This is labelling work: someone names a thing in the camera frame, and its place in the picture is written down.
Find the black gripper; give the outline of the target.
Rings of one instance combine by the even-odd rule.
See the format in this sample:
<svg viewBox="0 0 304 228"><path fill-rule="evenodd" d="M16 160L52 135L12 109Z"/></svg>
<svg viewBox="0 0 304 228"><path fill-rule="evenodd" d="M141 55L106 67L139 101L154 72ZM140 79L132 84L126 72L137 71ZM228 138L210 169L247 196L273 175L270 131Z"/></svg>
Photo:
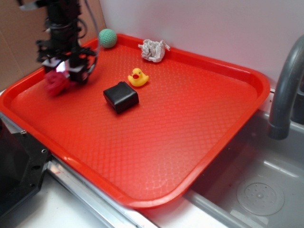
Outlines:
<svg viewBox="0 0 304 228"><path fill-rule="evenodd" d="M78 41L71 43L58 43L54 40L38 40L37 61L44 67L45 73L52 70L55 72L64 73L66 71L67 61L69 64L69 78L73 82L85 85L89 78L88 57L96 57L94 52L89 47L82 47Z"/></svg>

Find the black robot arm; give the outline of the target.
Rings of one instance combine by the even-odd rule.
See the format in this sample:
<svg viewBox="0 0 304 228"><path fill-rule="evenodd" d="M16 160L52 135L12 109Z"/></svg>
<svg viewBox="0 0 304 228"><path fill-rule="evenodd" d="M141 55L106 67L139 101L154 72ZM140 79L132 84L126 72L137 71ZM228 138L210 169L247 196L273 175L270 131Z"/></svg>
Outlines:
<svg viewBox="0 0 304 228"><path fill-rule="evenodd" d="M81 15L78 0L35 0L29 3L18 1L23 11L45 7L47 17L45 27L50 33L48 40L37 40L38 58L45 72L59 70L64 66L71 81L86 84L97 62L98 51L80 45L79 40L86 24L79 18Z"/></svg>

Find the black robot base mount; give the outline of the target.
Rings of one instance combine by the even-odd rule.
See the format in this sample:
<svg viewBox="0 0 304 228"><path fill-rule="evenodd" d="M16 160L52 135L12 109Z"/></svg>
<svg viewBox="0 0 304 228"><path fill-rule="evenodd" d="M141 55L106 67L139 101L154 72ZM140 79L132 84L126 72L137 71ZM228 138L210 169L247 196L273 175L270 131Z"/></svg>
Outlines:
<svg viewBox="0 0 304 228"><path fill-rule="evenodd" d="M0 218L37 194L49 149L29 133L11 133L0 123Z"/></svg>

